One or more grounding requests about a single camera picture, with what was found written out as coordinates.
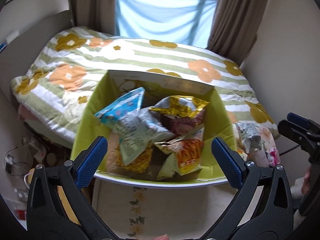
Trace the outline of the person left hand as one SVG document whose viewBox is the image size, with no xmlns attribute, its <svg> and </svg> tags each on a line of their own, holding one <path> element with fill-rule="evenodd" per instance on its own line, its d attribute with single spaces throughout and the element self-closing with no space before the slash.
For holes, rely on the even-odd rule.
<svg viewBox="0 0 320 240">
<path fill-rule="evenodd" d="M 152 240 L 169 240 L 169 236 L 168 235 L 161 235 L 161 236 L 153 238 Z"/>
</svg>

